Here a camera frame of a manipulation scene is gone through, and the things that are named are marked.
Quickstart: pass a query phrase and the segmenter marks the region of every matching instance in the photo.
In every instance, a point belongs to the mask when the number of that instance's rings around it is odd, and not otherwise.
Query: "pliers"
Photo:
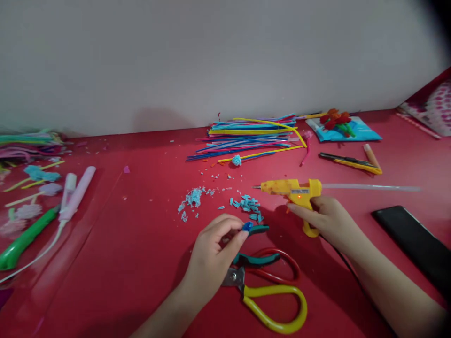
[[[253,227],[249,231],[249,236],[258,234],[258,233],[264,233],[269,230],[269,226],[264,225],[258,225]],[[279,253],[274,253],[271,256],[266,257],[253,257],[253,256],[247,256],[243,253],[238,252],[235,259],[233,260],[232,264],[235,266],[250,266],[254,268],[260,268],[265,265],[273,264],[274,262],[278,261],[280,259]]]

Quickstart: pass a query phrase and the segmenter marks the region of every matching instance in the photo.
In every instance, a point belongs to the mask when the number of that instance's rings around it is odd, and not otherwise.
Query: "green pliers handle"
[[[60,206],[50,209],[43,214],[31,227],[23,232],[3,253],[0,255],[0,271],[11,270],[16,267],[20,255],[34,241],[44,228],[50,224],[60,211]]]
[[[244,265],[244,266],[252,266],[254,268],[260,268],[265,265],[273,264],[274,262],[280,259],[280,254],[275,253],[271,256],[267,257],[252,257],[247,256],[243,253],[238,253],[235,256],[232,264],[234,265]]]
[[[258,225],[253,227],[250,231],[249,231],[249,236],[258,234],[258,233],[264,233],[267,232],[269,230],[269,226],[267,225]],[[232,264],[234,265],[245,265],[245,266],[252,266],[255,268],[259,268],[265,265],[269,265],[274,263],[275,261],[278,261],[280,259],[280,254],[279,253],[275,253],[271,256],[267,256],[267,257],[252,257],[252,256],[247,256],[243,253],[238,253],[235,257],[235,259],[233,260]]]

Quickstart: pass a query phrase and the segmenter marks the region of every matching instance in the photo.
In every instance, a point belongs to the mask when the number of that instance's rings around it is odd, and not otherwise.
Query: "yellow hot glue gun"
[[[278,181],[267,181],[260,185],[253,186],[252,188],[260,189],[261,191],[267,192],[270,195],[283,195],[288,198],[291,202],[313,210],[310,204],[310,199],[312,197],[321,196],[321,182],[315,179],[309,179],[307,184],[299,185],[298,180],[278,180]],[[317,237],[319,231],[317,229],[310,228],[309,223],[304,220],[304,226],[302,228],[305,234],[309,237]]]

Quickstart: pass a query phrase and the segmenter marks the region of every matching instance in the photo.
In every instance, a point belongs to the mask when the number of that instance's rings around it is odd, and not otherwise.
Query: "smartphone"
[[[451,251],[402,206],[372,216],[446,299],[451,295]]]

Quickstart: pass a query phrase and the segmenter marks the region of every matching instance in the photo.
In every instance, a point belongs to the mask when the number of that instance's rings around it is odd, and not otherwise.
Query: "blue packet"
[[[324,129],[324,125],[319,122],[319,119],[307,119],[307,124],[313,129],[317,134],[319,141],[332,141],[332,142],[343,142],[343,141],[374,141],[381,140],[375,131],[373,131],[368,125],[362,121],[360,117],[352,116],[349,126],[356,137],[346,137],[343,133],[335,127],[332,130]]]

